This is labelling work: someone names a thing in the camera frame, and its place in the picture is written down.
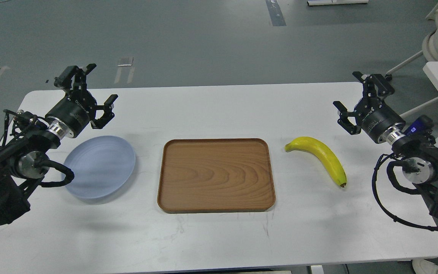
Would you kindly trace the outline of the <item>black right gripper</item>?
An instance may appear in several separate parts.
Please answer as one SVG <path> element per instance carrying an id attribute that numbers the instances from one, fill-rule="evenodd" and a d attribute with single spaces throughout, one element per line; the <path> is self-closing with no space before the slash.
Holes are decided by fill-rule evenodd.
<path id="1" fill-rule="evenodd" d="M 339 112 L 337 123 L 351 135 L 358 135 L 363 130 L 376 144 L 385 142 L 382 134 L 390 127 L 402 129 L 406 122 L 394 112 L 384 100 L 395 93 L 395 89 L 386 78 L 379 73 L 363 74 L 354 71 L 352 75 L 363 85 L 362 98 L 356 105 L 356 123 L 348 119 L 355 117 L 354 112 L 347 110 L 341 101 L 333 105 Z"/>

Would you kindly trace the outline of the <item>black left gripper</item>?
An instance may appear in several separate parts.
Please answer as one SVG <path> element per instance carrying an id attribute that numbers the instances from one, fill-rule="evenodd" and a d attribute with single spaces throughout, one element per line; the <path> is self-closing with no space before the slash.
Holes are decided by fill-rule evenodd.
<path id="1" fill-rule="evenodd" d="M 113 108 L 117 94 L 110 95 L 103 105 L 97 105 L 87 90 L 87 75 L 95 68 L 96 64 L 84 68 L 68 66 L 60 76 L 54 78 L 54 86 L 63 90 L 67 97 L 62 98 L 45 115 L 45 120 L 49 123 L 57 120 L 65 124 L 69 138 L 77 137 L 89 123 L 93 129 L 102 129 L 115 117 Z M 103 113 L 96 118 L 98 111 Z"/>

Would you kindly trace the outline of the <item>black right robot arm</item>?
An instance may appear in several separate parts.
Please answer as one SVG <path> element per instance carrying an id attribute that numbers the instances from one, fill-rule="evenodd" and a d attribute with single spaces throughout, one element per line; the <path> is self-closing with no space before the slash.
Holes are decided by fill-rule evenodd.
<path id="1" fill-rule="evenodd" d="M 363 95 L 351 112 L 340 101 L 333 102 L 339 112 L 339 125 L 351 135 L 363 131 L 375 143 L 386 142 L 392 148 L 392 154 L 381 155 L 374 168 L 371 185 L 377 204 L 394 222 L 438 232 L 438 226 L 417 225 L 389 212 L 376 188 L 378 170 L 390 159 L 386 173 L 392 186 L 406 194 L 421 195 L 429 202 L 429 214 L 438 219 L 438 148 L 432 135 L 433 121 L 422 115 L 406 126 L 405 120 L 385 103 L 395 90 L 383 75 L 355 71 L 353 76 L 362 83 Z"/>

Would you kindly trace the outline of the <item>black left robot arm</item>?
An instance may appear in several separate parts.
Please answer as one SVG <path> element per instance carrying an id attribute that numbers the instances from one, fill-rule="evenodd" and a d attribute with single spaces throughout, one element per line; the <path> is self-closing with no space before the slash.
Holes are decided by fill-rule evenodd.
<path id="1" fill-rule="evenodd" d="M 68 185 L 74 173 L 50 160 L 47 151 L 58 148 L 65 137 L 76 138 L 87 125 L 102 129 L 113 118 L 117 95 L 99 105 L 87 90 L 86 78 L 96 64 L 68 66 L 54 80 L 64 97 L 44 116 L 5 110 L 5 131 L 0 143 L 0 226 L 12 223 L 31 205 L 29 197 L 40 186 Z"/>

